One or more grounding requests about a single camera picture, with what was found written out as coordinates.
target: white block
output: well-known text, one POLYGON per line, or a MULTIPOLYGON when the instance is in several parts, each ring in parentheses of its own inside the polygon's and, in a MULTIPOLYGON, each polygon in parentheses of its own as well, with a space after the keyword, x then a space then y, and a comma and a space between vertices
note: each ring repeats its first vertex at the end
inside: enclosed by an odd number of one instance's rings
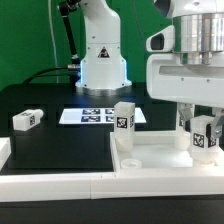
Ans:
POLYGON ((13 117, 13 128, 18 131, 27 131, 40 123, 43 117, 42 110, 26 110, 13 117))
POLYGON ((202 164, 210 165, 219 155, 219 139, 207 138, 206 126, 213 117, 199 116, 191 119, 190 155, 202 164))
POLYGON ((175 148, 175 137, 175 131, 136 132, 133 151, 120 153, 111 133, 115 172, 92 175, 91 198, 223 194, 222 149, 216 166, 194 167, 188 152, 175 148), (142 168, 122 168, 125 157, 140 160, 142 168))
POLYGON ((11 154, 11 145, 9 138, 0 138, 0 170, 11 154))
POLYGON ((0 202, 90 199, 90 174, 0 176, 0 202))
POLYGON ((114 135, 119 151, 133 148, 135 131, 135 104, 119 102, 114 106, 114 135))

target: black and white pattern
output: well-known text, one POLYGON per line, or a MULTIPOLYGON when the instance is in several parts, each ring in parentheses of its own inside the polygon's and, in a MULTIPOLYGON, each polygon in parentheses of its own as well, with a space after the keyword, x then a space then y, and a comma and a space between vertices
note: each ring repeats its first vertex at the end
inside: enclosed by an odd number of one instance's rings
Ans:
POLYGON ((114 122, 113 116, 106 116, 106 122, 114 122))
POLYGON ((30 125, 34 125, 35 124, 35 117, 32 116, 30 117, 30 125))
POLYGON ((105 109, 105 114, 114 114, 114 109, 105 109))
POLYGON ((125 117, 117 117, 117 127, 118 128, 128 128, 128 119, 125 117))
POLYGON ((193 145, 204 148, 205 146, 205 136, 194 133, 193 135, 193 145))
POLYGON ((135 117, 132 116, 131 119, 130 119, 130 127, 132 127, 135 123, 135 117))
POLYGON ((84 109, 82 111, 83 115, 99 115, 100 114, 100 109, 84 109))
POLYGON ((81 122, 100 122, 100 116, 82 116, 81 122))
POLYGON ((100 54, 98 55, 98 58, 110 58, 105 47, 103 47, 103 49, 101 50, 100 54))
POLYGON ((216 139, 213 137, 208 138, 208 148, 216 146, 216 139))

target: white plastic base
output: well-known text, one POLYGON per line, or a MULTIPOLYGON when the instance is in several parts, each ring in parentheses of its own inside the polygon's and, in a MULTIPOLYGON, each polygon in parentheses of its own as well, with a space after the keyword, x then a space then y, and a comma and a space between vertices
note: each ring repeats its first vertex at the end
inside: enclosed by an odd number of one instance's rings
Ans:
POLYGON ((136 132, 134 149, 118 153, 111 133, 114 172, 0 176, 0 201, 224 194, 223 151, 216 166, 194 167, 185 146, 175 148, 175 135, 136 132))
POLYGON ((175 148, 175 135, 136 132, 133 151, 118 153, 111 133, 115 172, 92 178, 92 198, 224 194, 223 151, 216 166, 193 167, 188 151, 175 148), (122 169, 128 158, 141 161, 142 168, 122 169))
POLYGON ((11 154, 11 145, 9 138, 0 138, 0 170, 11 154))

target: black cable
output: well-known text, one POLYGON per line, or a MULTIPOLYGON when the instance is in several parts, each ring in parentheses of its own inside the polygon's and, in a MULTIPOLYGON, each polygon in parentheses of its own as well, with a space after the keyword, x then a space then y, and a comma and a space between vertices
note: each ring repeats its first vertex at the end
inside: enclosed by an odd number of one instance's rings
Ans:
POLYGON ((48 69, 44 69, 44 70, 41 70, 37 73, 35 73, 34 75, 32 75, 31 77, 29 77, 28 79, 26 79, 23 83, 24 84, 27 84, 27 83, 30 83, 30 81, 32 81, 34 78, 38 77, 38 76, 41 76, 41 74, 44 74, 44 73, 47 73, 47 72, 51 72, 51 71, 58 71, 58 70, 67 70, 68 67, 67 66, 63 66, 63 67, 56 67, 56 68, 48 68, 48 69))
POLYGON ((80 2, 80 0, 67 0, 64 2, 61 2, 58 4, 58 9, 61 13, 61 17, 64 22, 65 31, 69 43, 70 52, 72 55, 72 64, 80 64, 80 60, 78 58, 76 46, 75 46, 75 40, 72 33, 72 28, 69 20, 69 14, 71 12, 77 11, 77 3, 80 2))
POLYGON ((45 77, 54 77, 54 76, 69 76, 70 77, 70 81, 77 82, 80 79, 80 76, 78 75, 78 72, 76 72, 76 74, 49 74, 49 75, 38 75, 32 78, 29 78, 29 82, 24 82, 24 84, 28 84, 30 83, 33 79, 36 78, 45 78, 45 77))

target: metal bracket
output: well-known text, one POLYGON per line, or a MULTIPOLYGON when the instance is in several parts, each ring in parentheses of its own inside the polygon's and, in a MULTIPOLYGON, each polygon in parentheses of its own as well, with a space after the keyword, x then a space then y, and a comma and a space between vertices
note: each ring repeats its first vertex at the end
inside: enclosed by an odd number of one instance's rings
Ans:
POLYGON ((183 128, 185 131, 190 131, 189 121, 194 117, 192 114, 192 104, 178 103, 177 110, 180 114, 180 119, 183 121, 183 128))
POLYGON ((222 126, 224 124, 224 109, 212 108, 212 113, 215 115, 215 118, 211 123, 211 136, 220 138, 222 136, 222 126))

